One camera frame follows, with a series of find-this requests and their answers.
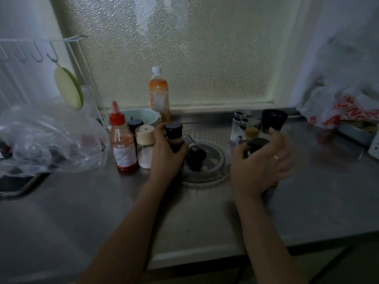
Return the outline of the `frosted glass window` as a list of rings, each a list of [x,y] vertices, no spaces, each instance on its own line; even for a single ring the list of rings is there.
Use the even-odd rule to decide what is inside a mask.
[[[324,0],[49,0],[105,107],[150,105],[161,66],[174,113],[290,107]]]

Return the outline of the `dark brown glass bottle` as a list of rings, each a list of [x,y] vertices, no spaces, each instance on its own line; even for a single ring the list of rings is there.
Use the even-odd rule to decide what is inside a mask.
[[[183,141],[188,144],[185,160],[192,171],[200,172],[206,159],[206,151],[193,138],[185,134]]]

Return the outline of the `dark flat tray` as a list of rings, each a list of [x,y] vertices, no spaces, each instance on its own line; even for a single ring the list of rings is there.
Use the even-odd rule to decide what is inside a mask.
[[[50,173],[25,178],[6,175],[0,177],[0,201],[24,197],[37,189],[49,176]]]

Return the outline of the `short black-capped spice jar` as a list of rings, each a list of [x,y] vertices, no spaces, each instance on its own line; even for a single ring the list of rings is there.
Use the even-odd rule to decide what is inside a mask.
[[[252,155],[254,152],[260,150],[262,147],[264,147],[266,144],[269,143],[269,140],[265,138],[253,138],[247,143],[247,147],[244,151],[243,157],[246,159],[250,155]]]

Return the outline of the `person's right hand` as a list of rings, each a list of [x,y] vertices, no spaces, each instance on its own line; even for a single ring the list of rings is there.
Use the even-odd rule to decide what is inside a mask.
[[[231,163],[230,185],[235,204],[260,198],[275,182],[286,179],[295,169],[295,156],[287,136],[269,129],[271,141],[242,162]]]

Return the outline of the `white plastic bag red print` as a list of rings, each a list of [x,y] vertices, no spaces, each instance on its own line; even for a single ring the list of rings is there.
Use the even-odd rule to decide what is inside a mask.
[[[379,123],[379,44],[334,35],[316,55],[319,74],[296,110],[317,127],[342,121]]]

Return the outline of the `clear round turntable tray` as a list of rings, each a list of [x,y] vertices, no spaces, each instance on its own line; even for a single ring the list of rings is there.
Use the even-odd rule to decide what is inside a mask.
[[[190,158],[186,156],[180,172],[183,186],[204,189],[221,184],[230,174],[233,143],[197,141],[197,144],[206,152],[206,158],[202,163],[195,165],[191,164]]]

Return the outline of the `red-capped sauce bottle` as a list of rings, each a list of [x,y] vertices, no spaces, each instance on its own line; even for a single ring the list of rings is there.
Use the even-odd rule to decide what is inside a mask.
[[[131,173],[138,167],[134,135],[130,131],[124,113],[116,101],[112,102],[112,112],[109,114],[110,145],[117,170],[121,173]]]

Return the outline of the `dark black-capped seasoning bottle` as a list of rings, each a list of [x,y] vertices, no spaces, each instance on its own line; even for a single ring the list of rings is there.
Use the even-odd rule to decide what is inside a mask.
[[[182,137],[183,125],[180,122],[170,122],[165,124],[166,139],[173,153],[179,152],[184,141]]]

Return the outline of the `small black-capped bottle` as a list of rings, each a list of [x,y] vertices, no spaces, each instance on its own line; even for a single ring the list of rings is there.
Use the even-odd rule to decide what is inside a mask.
[[[135,147],[137,147],[136,142],[136,129],[142,125],[144,125],[144,122],[141,119],[130,119],[127,122],[128,128],[130,129],[130,132],[133,134],[133,139],[135,143]]]

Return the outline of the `clear plastic bag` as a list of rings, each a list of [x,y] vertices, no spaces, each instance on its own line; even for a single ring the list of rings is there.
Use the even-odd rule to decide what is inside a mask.
[[[0,177],[78,173],[104,167],[109,135],[93,117],[64,103],[18,104],[0,114],[0,139],[12,156],[0,161]]]

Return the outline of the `yellow spice jar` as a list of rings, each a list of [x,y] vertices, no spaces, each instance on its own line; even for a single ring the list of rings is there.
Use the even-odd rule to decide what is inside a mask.
[[[254,126],[248,126],[245,129],[244,135],[243,135],[243,141],[246,143],[250,143],[252,139],[257,138],[259,134],[259,129]]]

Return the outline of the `person's left hand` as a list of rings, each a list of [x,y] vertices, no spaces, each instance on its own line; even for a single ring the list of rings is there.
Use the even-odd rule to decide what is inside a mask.
[[[176,164],[176,153],[173,153],[164,136],[165,124],[161,123],[154,129],[155,145],[150,168],[150,180],[153,184],[168,188],[182,165]]]

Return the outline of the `person's right forearm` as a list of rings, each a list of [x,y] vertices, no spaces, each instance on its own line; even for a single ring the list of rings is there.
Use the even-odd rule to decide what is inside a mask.
[[[236,196],[248,253],[258,284],[308,284],[298,271],[261,198]]]

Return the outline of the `glass shaker silver lid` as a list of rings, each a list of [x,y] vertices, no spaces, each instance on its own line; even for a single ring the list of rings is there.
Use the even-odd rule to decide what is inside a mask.
[[[247,128],[254,127],[259,131],[260,126],[261,126],[261,120],[260,119],[256,119],[253,117],[242,118],[240,123],[239,123],[238,138],[240,138],[240,139],[243,138]]]
[[[245,109],[238,109],[234,111],[233,114],[233,121],[232,121],[232,128],[231,128],[231,134],[230,134],[230,140],[236,144],[237,142],[237,135],[239,132],[239,124],[241,120],[245,117],[251,117],[252,116],[252,110],[245,110]]]

